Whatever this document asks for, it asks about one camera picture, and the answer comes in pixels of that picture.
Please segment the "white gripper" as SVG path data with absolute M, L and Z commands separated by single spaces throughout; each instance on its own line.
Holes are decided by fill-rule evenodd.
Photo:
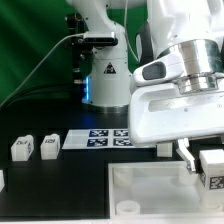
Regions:
M 133 145 L 176 141 L 176 152 L 190 174 L 196 172 L 189 139 L 224 134 L 224 91 L 181 95 L 173 83 L 136 90 L 129 105 L 128 129 Z

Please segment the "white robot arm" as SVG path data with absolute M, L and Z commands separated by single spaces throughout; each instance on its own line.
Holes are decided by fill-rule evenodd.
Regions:
M 190 141 L 224 134 L 224 0 L 66 1 L 87 25 L 80 42 L 93 48 L 84 105 L 127 112 L 133 145 L 174 142 L 196 172 Z M 129 70 L 126 30 L 107 12 L 141 5 L 140 65 Z

